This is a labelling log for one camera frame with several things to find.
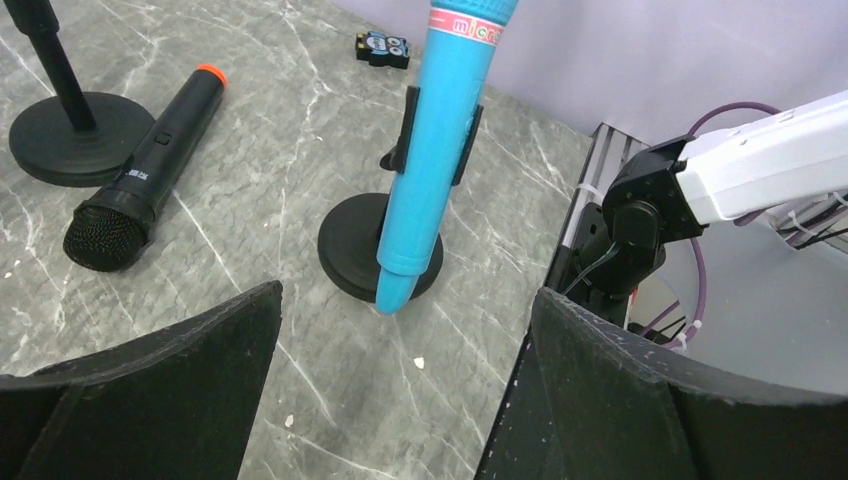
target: round black base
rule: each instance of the round black base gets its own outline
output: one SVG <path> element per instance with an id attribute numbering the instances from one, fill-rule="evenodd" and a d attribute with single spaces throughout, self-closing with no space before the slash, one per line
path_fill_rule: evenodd
<path id="1" fill-rule="evenodd" d="M 363 193 L 350 197 L 330 210 L 318 231 L 318 258 L 321 267 L 343 292 L 359 300 L 374 303 L 380 264 L 377 246 L 380 222 L 389 196 Z M 418 297 L 436 281 L 442 269 L 445 251 L 441 235 L 430 259 L 430 268 L 418 279 L 412 298 Z"/>
<path id="2" fill-rule="evenodd" d="M 9 149 L 33 177 L 63 187 L 99 187 L 113 180 L 153 117 L 141 105 L 108 93 L 84 93 L 97 128 L 77 132 L 58 97 L 27 108 L 9 129 Z"/>

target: table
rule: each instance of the table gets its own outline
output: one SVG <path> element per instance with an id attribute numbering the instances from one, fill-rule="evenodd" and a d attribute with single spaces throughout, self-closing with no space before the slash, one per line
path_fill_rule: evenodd
<path id="1" fill-rule="evenodd" d="M 408 71 L 358 62 L 354 36 L 373 27 L 325 0 L 54 9 L 85 90 L 156 116 L 200 63 L 230 86 L 155 243 L 127 272 L 90 272 L 61 242 L 94 190 L 40 183 L 9 153 L 12 120 L 51 93 L 26 37 L 0 16 L 0 371 L 109 348 L 279 279 L 283 328 L 241 477 L 471 478 L 589 139 L 487 91 L 443 223 L 440 278 L 381 316 L 327 279 L 315 241 L 337 203 L 388 191 L 378 160 L 420 49 Z"/>

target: owl-shaped object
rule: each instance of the owl-shaped object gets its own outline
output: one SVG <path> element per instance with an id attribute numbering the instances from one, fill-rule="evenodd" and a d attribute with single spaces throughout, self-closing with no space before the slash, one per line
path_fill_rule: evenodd
<path id="1" fill-rule="evenodd" d="M 409 48 L 405 38 L 389 37 L 380 32 L 357 33 L 356 58 L 368 61 L 373 67 L 388 65 L 406 69 L 409 67 Z"/>

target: toy microphone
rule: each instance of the toy microphone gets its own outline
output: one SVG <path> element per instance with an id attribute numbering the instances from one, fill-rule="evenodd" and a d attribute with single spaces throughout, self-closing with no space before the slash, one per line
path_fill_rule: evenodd
<path id="1" fill-rule="evenodd" d="M 198 141 L 221 103 L 227 79 L 201 65 L 127 160 L 122 173 L 74 211 L 65 254 L 83 267 L 113 272 L 131 266 Z"/>
<path id="2" fill-rule="evenodd" d="M 431 5 L 409 142 L 398 145 L 408 150 L 402 168 L 396 168 L 377 250 L 376 307 L 382 313 L 400 310 L 427 270 L 451 187 L 464 167 L 463 150 L 479 122 L 478 102 L 495 47 L 518 0 Z"/>

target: microphone head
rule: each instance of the microphone head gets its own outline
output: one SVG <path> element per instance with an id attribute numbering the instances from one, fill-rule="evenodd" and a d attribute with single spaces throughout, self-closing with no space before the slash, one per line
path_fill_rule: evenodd
<path id="1" fill-rule="evenodd" d="M 147 243 L 132 218 L 110 208 L 87 205 L 74 212 L 62 249 L 75 263 L 98 272 L 129 267 Z"/>

